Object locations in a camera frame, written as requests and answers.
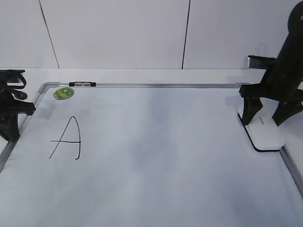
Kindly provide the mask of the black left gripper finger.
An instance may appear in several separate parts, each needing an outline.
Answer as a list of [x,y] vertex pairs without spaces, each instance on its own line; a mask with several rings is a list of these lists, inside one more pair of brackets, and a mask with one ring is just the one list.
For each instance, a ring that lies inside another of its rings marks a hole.
[[17,114],[0,117],[0,135],[6,141],[17,141],[19,139],[20,133]]

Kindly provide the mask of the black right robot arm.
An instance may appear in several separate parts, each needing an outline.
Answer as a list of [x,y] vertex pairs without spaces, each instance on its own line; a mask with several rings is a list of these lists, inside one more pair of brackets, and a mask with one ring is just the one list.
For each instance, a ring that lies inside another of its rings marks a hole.
[[264,69],[257,84],[242,85],[239,90],[244,101],[241,121],[248,125],[263,104],[261,98],[278,101],[272,116],[276,125],[302,112],[303,92],[303,3],[299,2],[290,13],[287,22],[288,35],[276,58],[249,55],[247,66]]

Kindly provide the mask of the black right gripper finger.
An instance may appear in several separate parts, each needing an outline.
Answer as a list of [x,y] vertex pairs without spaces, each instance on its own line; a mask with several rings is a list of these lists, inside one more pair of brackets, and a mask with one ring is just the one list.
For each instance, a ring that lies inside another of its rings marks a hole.
[[253,117],[262,109],[263,104],[259,97],[244,97],[243,98],[243,114],[242,123],[244,125],[249,125]]
[[279,102],[272,118],[276,125],[279,126],[290,117],[302,111],[303,105],[301,102]]

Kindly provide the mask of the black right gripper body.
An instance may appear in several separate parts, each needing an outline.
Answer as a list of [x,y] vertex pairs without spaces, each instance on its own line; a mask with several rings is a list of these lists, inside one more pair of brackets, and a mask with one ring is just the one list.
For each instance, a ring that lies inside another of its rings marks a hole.
[[284,103],[303,101],[303,91],[298,87],[303,79],[302,67],[272,67],[268,69],[260,83],[242,85],[241,97],[268,98]]

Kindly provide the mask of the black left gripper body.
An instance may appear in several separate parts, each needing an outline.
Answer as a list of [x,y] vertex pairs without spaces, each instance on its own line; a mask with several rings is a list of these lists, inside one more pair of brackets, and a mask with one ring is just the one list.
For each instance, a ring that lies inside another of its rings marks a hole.
[[0,70],[0,116],[11,114],[33,115],[33,103],[25,102],[27,93],[21,91],[27,85],[25,70]]

